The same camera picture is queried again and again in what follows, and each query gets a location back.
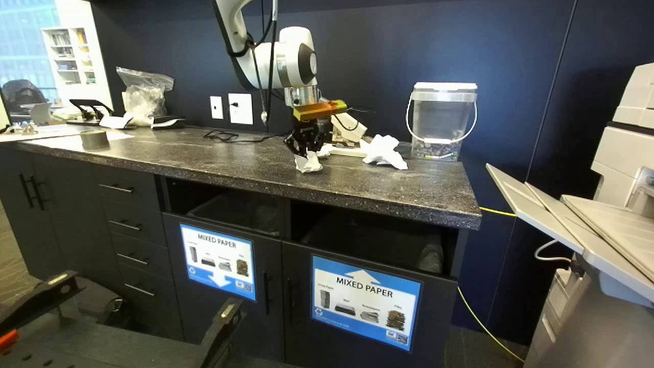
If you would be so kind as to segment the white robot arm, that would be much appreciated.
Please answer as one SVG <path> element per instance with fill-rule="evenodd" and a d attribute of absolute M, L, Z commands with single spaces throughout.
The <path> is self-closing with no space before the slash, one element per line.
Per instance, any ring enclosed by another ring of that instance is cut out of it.
<path fill-rule="evenodd" d="M 278 26 L 278 0 L 270 0 L 263 36 L 256 40 L 244 23 L 251 0 L 212 0 L 227 56 L 242 85 L 263 95 L 261 120 L 271 118 L 271 95 L 281 93 L 290 110 L 320 100 L 316 49 L 307 26 Z"/>

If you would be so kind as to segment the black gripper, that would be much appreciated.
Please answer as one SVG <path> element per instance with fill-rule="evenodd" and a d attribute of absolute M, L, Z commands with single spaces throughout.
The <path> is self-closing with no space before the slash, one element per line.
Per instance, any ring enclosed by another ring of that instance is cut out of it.
<path fill-rule="evenodd" d="M 329 158 L 330 126 L 326 120 L 295 124 L 284 146 L 305 158 L 305 151 L 312 151 L 316 160 Z"/>

